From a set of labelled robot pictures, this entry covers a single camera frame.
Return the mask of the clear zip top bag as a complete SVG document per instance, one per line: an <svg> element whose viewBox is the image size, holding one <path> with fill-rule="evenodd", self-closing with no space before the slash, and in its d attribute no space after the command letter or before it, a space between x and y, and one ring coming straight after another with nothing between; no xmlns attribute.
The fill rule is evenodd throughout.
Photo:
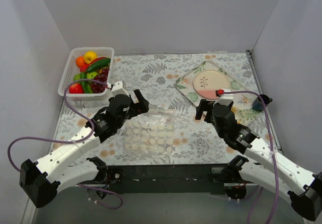
<svg viewBox="0 0 322 224"><path fill-rule="evenodd" d="M124 149L140 158L168 157L175 135L175 110L150 110L124 124Z"/></svg>

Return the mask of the small green pepper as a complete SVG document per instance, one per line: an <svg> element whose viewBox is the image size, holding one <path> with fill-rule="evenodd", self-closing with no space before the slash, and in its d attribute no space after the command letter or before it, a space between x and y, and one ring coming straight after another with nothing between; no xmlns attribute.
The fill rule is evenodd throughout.
<svg viewBox="0 0 322 224"><path fill-rule="evenodd" d="M81 84L85 94L92 94L93 93L91 86L87 81L81 81L80 84Z"/></svg>

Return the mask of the green cucumber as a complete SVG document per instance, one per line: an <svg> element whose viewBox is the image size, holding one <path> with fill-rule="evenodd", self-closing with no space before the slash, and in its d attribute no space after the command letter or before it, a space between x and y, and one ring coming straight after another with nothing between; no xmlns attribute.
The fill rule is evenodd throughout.
<svg viewBox="0 0 322 224"><path fill-rule="evenodd" d="M89 73L89 72L93 72L93 71L96 71L97 69L100 69L102 67L106 67L106 66L109 66L110 65L110 62L111 62L111 59L110 58L100 58L98 60L95 60L94 62L92 62L86 69L86 73Z"/></svg>

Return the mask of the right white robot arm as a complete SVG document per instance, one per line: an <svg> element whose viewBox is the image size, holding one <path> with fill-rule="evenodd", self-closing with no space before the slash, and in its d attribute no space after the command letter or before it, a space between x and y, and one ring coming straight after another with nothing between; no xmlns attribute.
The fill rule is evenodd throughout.
<svg viewBox="0 0 322 224"><path fill-rule="evenodd" d="M304 219L315 221L321 213L321 173L303 169L279 152L271 151L264 140L248 127L238 124L232 105L221 105L202 99L196 108L196 119L205 112L218 136L233 150L256 161L273 173L273 189L280 191L278 181L288 187L292 208Z"/></svg>

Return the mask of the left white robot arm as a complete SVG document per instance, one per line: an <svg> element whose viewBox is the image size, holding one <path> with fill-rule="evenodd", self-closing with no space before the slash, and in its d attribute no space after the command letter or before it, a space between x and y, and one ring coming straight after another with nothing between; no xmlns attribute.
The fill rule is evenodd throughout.
<svg viewBox="0 0 322 224"><path fill-rule="evenodd" d="M100 109L72 137L71 143L63 144L34 162L26 160L21 164L20 186L37 208L46 206L60 191L70 186L84 181L97 184L106 181L108 167L98 157L87 158L78 166L71 164L116 134L126 120L149 111L149 102L140 90L134 93L137 103L129 95L114 94L109 106Z"/></svg>

